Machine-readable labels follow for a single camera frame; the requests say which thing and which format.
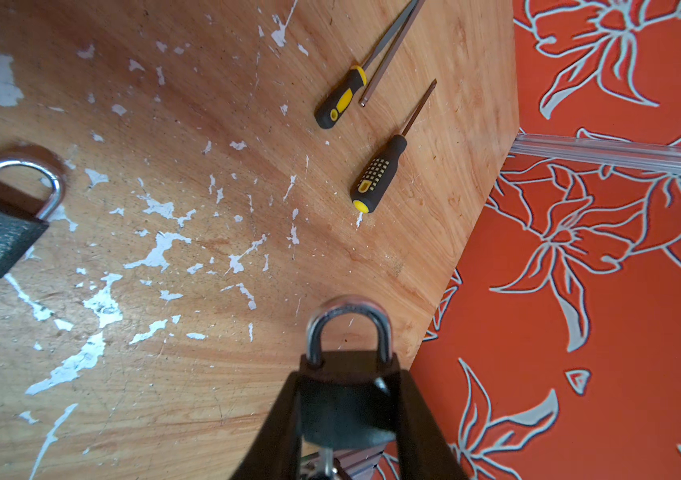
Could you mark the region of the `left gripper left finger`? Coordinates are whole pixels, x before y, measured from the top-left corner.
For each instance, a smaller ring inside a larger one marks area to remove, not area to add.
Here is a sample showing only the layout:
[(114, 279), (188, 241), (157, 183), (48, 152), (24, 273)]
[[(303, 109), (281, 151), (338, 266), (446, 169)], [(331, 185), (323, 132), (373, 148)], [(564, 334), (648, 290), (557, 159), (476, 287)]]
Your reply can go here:
[(298, 479), (300, 458), (300, 374), (292, 372), (232, 479)]

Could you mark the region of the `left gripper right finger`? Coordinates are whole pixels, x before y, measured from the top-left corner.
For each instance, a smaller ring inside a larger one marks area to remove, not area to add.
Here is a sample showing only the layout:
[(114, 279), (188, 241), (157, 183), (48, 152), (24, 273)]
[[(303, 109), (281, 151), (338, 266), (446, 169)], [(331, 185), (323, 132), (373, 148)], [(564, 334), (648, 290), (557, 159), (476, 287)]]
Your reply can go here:
[(394, 431), (401, 479), (468, 479), (411, 374), (394, 376)]

